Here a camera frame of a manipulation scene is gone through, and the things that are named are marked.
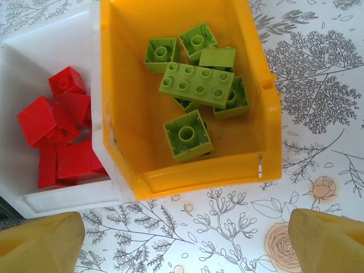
yellow plastic bin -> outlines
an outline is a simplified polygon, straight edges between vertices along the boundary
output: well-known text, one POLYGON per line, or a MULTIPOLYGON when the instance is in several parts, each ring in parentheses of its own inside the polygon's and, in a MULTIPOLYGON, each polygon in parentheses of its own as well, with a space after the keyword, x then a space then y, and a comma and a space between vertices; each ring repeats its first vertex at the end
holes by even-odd
POLYGON ((104 144, 138 199, 281 177, 280 101, 247 0, 103 0, 101 48, 104 144), (158 91, 163 75, 143 62, 149 39, 178 37, 202 22, 220 47, 237 49, 235 74, 244 78, 251 108, 224 121, 201 108, 213 157, 179 164, 163 123, 184 112, 158 91))

floral patterned tablecloth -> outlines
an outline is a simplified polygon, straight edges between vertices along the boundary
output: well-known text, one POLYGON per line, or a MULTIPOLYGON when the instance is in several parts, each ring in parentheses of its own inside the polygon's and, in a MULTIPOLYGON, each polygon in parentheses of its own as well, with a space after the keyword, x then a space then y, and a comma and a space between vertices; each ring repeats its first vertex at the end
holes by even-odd
MULTIPOLYGON (((0 34, 89 2, 3 0, 0 34)), ((250 6, 283 95, 283 178, 80 212, 74 272, 298 273, 292 210, 364 221, 362 0, 250 6)))

red duplo brick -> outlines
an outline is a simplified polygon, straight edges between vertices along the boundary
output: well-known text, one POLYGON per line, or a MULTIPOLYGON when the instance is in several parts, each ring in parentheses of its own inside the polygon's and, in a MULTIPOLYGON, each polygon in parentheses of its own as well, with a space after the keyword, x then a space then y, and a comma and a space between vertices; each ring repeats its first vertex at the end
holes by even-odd
POLYGON ((79 135, 65 107, 43 96, 17 117, 29 146, 33 148, 57 152, 79 135))
POLYGON ((76 124, 91 128, 91 96, 64 93, 57 100, 67 108, 76 124))
POLYGON ((57 178, 57 154, 53 151, 39 151, 38 187, 66 187, 75 185, 75 181, 57 178))
POLYGON ((58 178, 80 181, 107 175, 95 158, 91 140, 67 145, 58 153, 58 178))
POLYGON ((55 99, 58 99, 64 93, 86 94, 81 75, 72 67, 66 67, 49 78, 49 85, 55 99))

tablecloth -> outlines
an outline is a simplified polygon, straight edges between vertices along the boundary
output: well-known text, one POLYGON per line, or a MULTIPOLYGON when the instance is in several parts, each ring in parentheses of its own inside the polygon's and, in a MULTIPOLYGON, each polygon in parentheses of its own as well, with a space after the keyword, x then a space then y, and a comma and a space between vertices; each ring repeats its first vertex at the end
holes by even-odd
MULTIPOLYGON (((90 2, 2 1, 0 34, 90 2)), ((249 3, 282 94, 282 179, 82 211, 74 273, 298 273, 295 208, 364 220, 362 0, 249 3)))

white plastic bin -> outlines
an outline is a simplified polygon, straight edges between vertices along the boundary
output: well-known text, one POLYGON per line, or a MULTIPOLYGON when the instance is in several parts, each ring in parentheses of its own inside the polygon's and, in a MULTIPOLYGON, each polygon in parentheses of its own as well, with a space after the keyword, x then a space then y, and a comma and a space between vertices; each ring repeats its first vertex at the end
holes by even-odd
MULTIPOLYGON (((124 201, 120 187, 110 179, 83 181, 68 188, 39 189, 39 152, 27 145, 16 119, 37 97, 52 98, 48 78, 70 65, 80 72, 92 93, 92 115, 97 129, 100 118, 95 110, 101 109, 100 54, 99 2, 0 38, 0 196, 25 218, 124 201)), ((97 148, 99 154, 102 138, 97 148)), ((133 199, 128 188, 124 194, 133 199)))

